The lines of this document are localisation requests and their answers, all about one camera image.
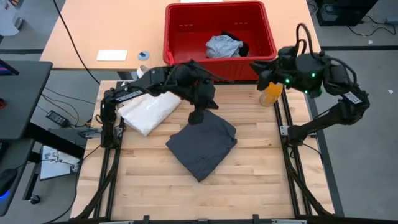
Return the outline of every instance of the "orange table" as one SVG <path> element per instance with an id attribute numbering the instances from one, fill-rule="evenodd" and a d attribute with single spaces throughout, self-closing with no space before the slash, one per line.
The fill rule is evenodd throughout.
<path id="1" fill-rule="evenodd" d="M 261 1 L 277 49 L 295 44 L 295 28 L 303 22 L 310 29 L 314 51 L 320 50 L 305 0 Z M 148 68 L 165 65 L 162 57 L 165 8 L 177 2 L 179 0 L 67 0 L 62 15 L 90 70 L 131 71 L 140 65 Z M 97 61 L 99 50 L 110 49 L 127 50 L 127 59 L 123 62 Z M 146 61 L 137 57 L 143 50 L 150 53 Z M 54 70 L 84 69 L 60 19 L 40 60 L 52 62 Z"/>

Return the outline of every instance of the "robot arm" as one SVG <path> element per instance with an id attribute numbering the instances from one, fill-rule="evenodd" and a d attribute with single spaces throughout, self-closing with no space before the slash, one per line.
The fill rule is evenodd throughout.
<path id="1" fill-rule="evenodd" d="M 287 143 L 291 146 L 302 145 L 309 134 L 334 124 L 354 124 L 369 108 L 368 94 L 359 88 L 354 70 L 341 60 L 330 57 L 324 52 L 313 53 L 309 31 L 304 24 L 299 24 L 297 30 L 300 26 L 306 30 L 310 53 L 297 55 L 299 42 L 303 41 L 306 47 L 305 40 L 297 36 L 296 46 L 280 49 L 278 59 L 272 62 L 254 62 L 251 65 L 252 69 L 259 75 L 257 89 L 264 90 L 270 82 L 282 83 L 287 89 L 294 88 L 314 98 L 321 95 L 323 84 L 327 93 L 341 96 L 341 99 L 328 110 L 326 115 L 301 126 L 288 127 L 283 135 L 287 135 Z M 350 80 L 347 70 L 353 74 L 353 81 Z"/>
<path id="2" fill-rule="evenodd" d="M 213 101 L 215 88 L 206 71 L 194 61 L 171 67 L 157 67 L 147 71 L 139 80 L 117 89 L 105 91 L 101 100 L 100 120 L 103 125 L 101 146 L 114 148 L 120 144 L 116 134 L 116 105 L 143 94 L 159 96 L 170 91 L 195 106 L 188 122 L 203 121 L 203 110 L 218 109 Z"/>

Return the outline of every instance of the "black equipment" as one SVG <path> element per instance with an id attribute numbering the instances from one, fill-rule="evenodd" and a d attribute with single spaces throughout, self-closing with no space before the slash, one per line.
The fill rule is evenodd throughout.
<path id="1" fill-rule="evenodd" d="M 6 169 L 0 173 L 0 197 L 4 197 L 10 190 L 17 174 L 18 172 L 16 169 Z"/>
<path id="2" fill-rule="evenodd" d="M 320 26 L 356 26 L 378 0 L 315 0 Z"/>
<path id="3" fill-rule="evenodd" d="M 5 61 L 0 60 L 0 76 L 1 75 L 19 75 L 19 72 Z"/>
<path id="4" fill-rule="evenodd" d="M 308 36 L 310 53 L 305 54 L 307 42 L 299 38 L 299 29 L 303 27 Z M 300 146 L 311 133 L 334 124 L 352 125 L 359 121 L 369 108 L 368 94 L 359 88 L 356 73 L 343 61 L 326 55 L 324 52 L 314 53 L 312 40 L 305 24 L 299 24 L 296 29 L 296 46 L 283 47 L 278 51 L 278 58 L 272 62 L 256 61 L 251 66 L 259 75 L 258 90 L 264 90 L 270 82 L 283 83 L 286 88 L 294 88 L 314 98 L 321 95 L 321 85 L 326 92 L 342 99 L 328 110 L 324 116 L 319 116 L 301 126 L 280 127 L 287 142 L 291 146 Z M 300 42 L 303 42 L 302 54 L 299 52 Z M 353 75 L 350 80 L 347 69 Z"/>
<path id="5" fill-rule="evenodd" d="M 104 99 L 101 100 L 99 116 L 103 125 L 101 146 L 114 148 L 120 144 L 114 125 L 116 105 L 145 93 L 159 96 L 170 91 L 176 94 L 195 106 L 195 110 L 189 115 L 188 122 L 190 124 L 201 123 L 203 110 L 218 109 L 218 105 L 213 101 L 215 94 L 213 80 L 208 74 L 216 77 L 192 60 L 180 65 L 152 68 L 139 80 L 106 91 Z"/>

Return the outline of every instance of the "tan desk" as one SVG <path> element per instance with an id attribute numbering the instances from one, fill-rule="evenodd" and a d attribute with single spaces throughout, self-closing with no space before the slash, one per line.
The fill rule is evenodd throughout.
<path id="1" fill-rule="evenodd" d="M 164 65 L 162 58 L 165 7 L 179 0 L 67 0 L 62 14 L 76 46 L 89 69 L 134 70 L 140 65 Z M 277 49 L 295 44 L 298 23 L 308 25 L 314 51 L 319 51 L 317 36 L 305 0 L 262 0 L 270 21 Z M 99 62 L 101 49 L 126 49 L 124 62 Z M 150 59 L 142 62 L 137 54 L 147 50 Z M 41 56 L 56 70 L 81 70 L 70 39 L 60 19 Z M 95 114 L 105 90 L 115 82 L 102 82 Z M 144 138 L 127 129 L 123 137 L 116 184 L 113 220 L 141 220 L 150 215 L 155 220 L 170 219 L 248 219 L 293 217 L 286 171 L 280 148 L 273 108 L 261 107 L 254 85 L 219 85 L 216 87 L 217 115 L 237 129 L 237 146 L 206 180 L 198 183 L 166 148 L 169 136 L 183 128 L 192 110 L 183 102 L 156 130 Z M 288 91 L 295 124 L 310 120 L 304 95 Z M 94 121 L 94 127 L 100 127 Z M 317 147 L 314 139 L 307 144 Z M 100 144 L 88 141 L 86 154 Z M 98 187 L 103 150 L 93 153 L 83 164 L 78 195 L 71 216 L 79 214 Z M 300 147 L 308 188 L 322 205 L 333 211 L 319 155 Z M 104 215 L 105 203 L 101 214 Z"/>
<path id="2" fill-rule="evenodd" d="M 115 81 L 101 82 L 94 114 L 99 113 L 104 91 L 115 85 Z M 274 108 L 262 107 L 258 102 L 260 94 L 255 85 L 216 86 L 215 101 L 220 108 L 212 112 L 236 127 L 238 143 L 201 183 L 165 145 L 171 134 L 186 125 L 193 109 L 188 102 L 183 101 L 146 138 L 128 128 L 123 136 L 112 220 L 142 220 L 144 215 L 150 215 L 152 220 L 251 219 L 253 214 L 260 218 L 292 218 Z M 293 122 L 310 121 L 304 95 L 288 90 L 287 98 Z M 92 125 L 100 127 L 95 121 Z M 317 148 L 314 139 L 305 143 Z M 88 141 L 86 154 L 99 144 L 99 139 Z M 308 188 L 333 212 L 319 155 L 306 147 L 299 150 Z M 103 149 L 99 149 L 83 164 L 72 217 L 83 210 L 98 188 L 103 154 Z M 300 194 L 298 197 L 303 212 Z"/>
<path id="3" fill-rule="evenodd" d="M 295 28 L 299 22 L 304 22 L 312 34 L 314 51 L 320 50 L 305 0 L 261 1 L 266 7 L 277 49 L 293 45 Z M 62 15 L 89 69 L 130 71 L 140 65 L 149 68 L 165 65 L 162 58 L 165 8 L 176 2 L 180 1 L 67 0 Z M 98 51 L 107 49 L 127 50 L 126 61 L 97 61 Z M 140 61 L 137 57 L 143 50 L 150 53 L 150 58 L 146 61 Z M 54 70 L 84 69 L 60 19 L 55 24 L 40 60 L 52 62 Z"/>

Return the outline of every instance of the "black cloth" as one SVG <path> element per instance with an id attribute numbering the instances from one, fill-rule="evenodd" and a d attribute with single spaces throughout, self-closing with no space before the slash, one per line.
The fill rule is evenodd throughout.
<path id="1" fill-rule="evenodd" d="M 210 111 L 204 111 L 203 122 L 186 125 L 170 137 L 166 146 L 201 182 L 236 145 L 236 128 Z"/>
<path id="2" fill-rule="evenodd" d="M 233 40 L 242 41 L 241 39 L 237 38 L 235 35 L 230 34 L 229 32 L 226 32 L 226 31 L 221 32 L 221 35 L 227 35 L 230 38 L 232 38 Z M 243 42 L 243 46 L 239 48 L 239 55 L 241 57 L 246 57 L 246 56 L 248 56 L 248 53 L 249 53 L 249 45 L 247 43 Z"/>

